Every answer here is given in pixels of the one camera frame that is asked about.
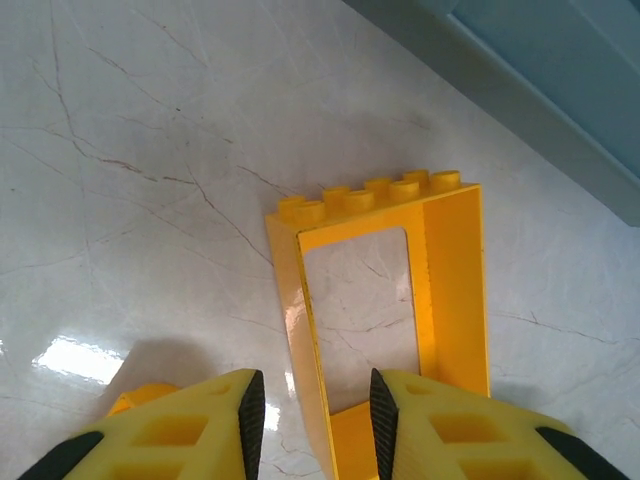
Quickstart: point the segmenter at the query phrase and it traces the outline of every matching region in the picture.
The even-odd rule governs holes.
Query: black rubber pad
[[[536,428],[536,432],[588,480],[629,480],[578,437],[550,427]]]
[[[398,407],[393,400],[389,387],[384,383],[384,378],[375,368],[371,370],[369,401],[378,461],[378,476],[380,480],[391,480],[393,476],[393,457],[396,451]]]
[[[256,370],[238,409],[242,458],[247,480],[257,480],[258,478],[262,432],[264,430],[264,409],[264,377],[260,370]]]
[[[104,438],[88,432],[56,445],[18,480],[62,480]]]

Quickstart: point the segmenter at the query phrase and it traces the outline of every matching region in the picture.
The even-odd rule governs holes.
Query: yellow plastic frame
[[[489,394],[482,191],[457,171],[363,190],[333,187],[323,201],[288,197],[267,215],[296,391],[311,447],[328,479],[377,478],[368,403],[330,415],[304,256],[314,248],[401,227],[407,249],[420,374]]]

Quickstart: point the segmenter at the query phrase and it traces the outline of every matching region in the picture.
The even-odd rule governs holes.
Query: marble floor
[[[2,479],[124,390],[239,367],[261,478],[323,478],[263,216],[414,168],[484,185],[495,397],[640,471],[640,230],[340,1],[6,0],[0,32]],[[333,410],[417,369],[398,238],[307,258]]]

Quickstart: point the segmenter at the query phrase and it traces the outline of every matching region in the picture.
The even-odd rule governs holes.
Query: lego stud
[[[418,182],[420,190],[425,191],[429,187],[429,170],[413,170],[406,172],[402,178],[409,182]]]
[[[351,190],[346,186],[326,188],[322,191],[322,199],[326,205],[327,214],[340,212],[344,204],[344,196]]]
[[[372,178],[364,182],[364,189],[373,192],[376,200],[383,200],[389,196],[391,182],[389,177]]]
[[[415,180],[400,180],[389,185],[389,197],[394,203],[408,202],[419,196],[420,184]]]
[[[293,218],[297,225],[310,226],[321,222],[327,216],[324,202],[311,201],[297,205],[293,211]]]
[[[446,170],[431,175],[431,193],[445,193],[460,188],[460,172]]]
[[[356,190],[344,197],[344,208],[348,213],[368,212],[375,204],[375,195],[370,190]]]
[[[278,214],[285,222],[293,221],[293,211],[297,205],[304,203],[305,198],[302,195],[283,198],[278,202]]]

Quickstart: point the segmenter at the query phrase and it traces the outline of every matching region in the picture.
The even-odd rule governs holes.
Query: yellow plastic part
[[[238,409],[255,372],[236,370],[87,426],[78,433],[104,438],[65,480],[245,480]]]
[[[407,372],[382,377],[398,407],[394,480],[584,480],[535,429],[550,417]]]
[[[489,394],[481,187],[458,172],[374,178],[323,201],[280,201],[266,217],[296,390],[311,446],[329,479],[377,478],[369,408],[329,415],[304,256],[314,248],[401,227],[416,317],[420,373]]]
[[[178,387],[174,387],[173,385],[166,383],[149,383],[147,385],[143,385],[136,390],[125,392],[120,395],[118,400],[116,400],[116,403],[111,407],[111,410],[109,410],[107,416],[124,412],[130,408],[139,407],[140,405],[157,398],[164,397],[170,393],[177,392],[178,390],[180,390]]]

